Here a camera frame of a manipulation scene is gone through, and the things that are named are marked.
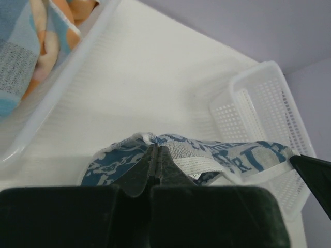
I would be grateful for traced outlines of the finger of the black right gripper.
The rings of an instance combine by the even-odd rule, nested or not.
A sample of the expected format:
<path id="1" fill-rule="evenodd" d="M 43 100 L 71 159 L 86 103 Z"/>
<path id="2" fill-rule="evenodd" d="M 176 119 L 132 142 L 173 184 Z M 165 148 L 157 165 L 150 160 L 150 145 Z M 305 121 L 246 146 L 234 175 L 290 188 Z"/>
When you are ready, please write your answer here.
<path id="1" fill-rule="evenodd" d="M 290 163 L 330 218 L 330 162 L 296 155 Z"/>

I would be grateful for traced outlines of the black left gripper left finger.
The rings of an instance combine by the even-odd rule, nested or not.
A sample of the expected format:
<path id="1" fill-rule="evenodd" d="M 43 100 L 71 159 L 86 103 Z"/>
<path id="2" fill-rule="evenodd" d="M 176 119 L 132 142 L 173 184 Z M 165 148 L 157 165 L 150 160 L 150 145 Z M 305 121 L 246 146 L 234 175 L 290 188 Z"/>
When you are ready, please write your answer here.
<path id="1" fill-rule="evenodd" d="M 1 247 L 148 247 L 158 148 L 109 186 L 1 192 Z"/>

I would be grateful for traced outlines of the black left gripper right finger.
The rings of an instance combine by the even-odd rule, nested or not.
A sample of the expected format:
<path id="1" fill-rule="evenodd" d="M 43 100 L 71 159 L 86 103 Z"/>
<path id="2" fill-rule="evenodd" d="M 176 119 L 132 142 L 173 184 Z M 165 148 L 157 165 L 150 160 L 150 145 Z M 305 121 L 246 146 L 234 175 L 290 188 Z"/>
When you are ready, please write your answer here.
<path id="1" fill-rule="evenodd" d="M 254 186 L 197 186 L 158 149 L 160 184 L 151 189 L 152 247 L 287 247 L 274 196 Z"/>

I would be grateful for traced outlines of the blue white logo towel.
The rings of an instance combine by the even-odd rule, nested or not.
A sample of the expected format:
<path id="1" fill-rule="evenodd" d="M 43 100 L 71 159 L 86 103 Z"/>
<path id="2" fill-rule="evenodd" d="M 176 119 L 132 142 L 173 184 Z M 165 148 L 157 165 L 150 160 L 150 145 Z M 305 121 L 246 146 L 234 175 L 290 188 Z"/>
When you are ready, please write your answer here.
<path id="1" fill-rule="evenodd" d="M 112 184 L 140 162 L 151 145 L 167 148 L 175 165 L 197 185 L 209 185 L 219 177 L 237 185 L 267 182 L 291 171 L 289 159 L 299 154 L 275 142 L 222 143 L 175 134 L 136 133 L 97 152 L 80 185 Z"/>

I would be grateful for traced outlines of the blue polka dot towel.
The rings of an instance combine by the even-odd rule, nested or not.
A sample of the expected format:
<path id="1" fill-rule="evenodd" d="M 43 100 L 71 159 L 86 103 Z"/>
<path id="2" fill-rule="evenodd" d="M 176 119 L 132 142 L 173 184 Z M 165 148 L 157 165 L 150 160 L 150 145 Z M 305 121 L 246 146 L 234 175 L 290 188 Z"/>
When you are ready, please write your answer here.
<path id="1" fill-rule="evenodd" d="M 1 1 L 1 117 L 80 42 L 73 1 Z"/>

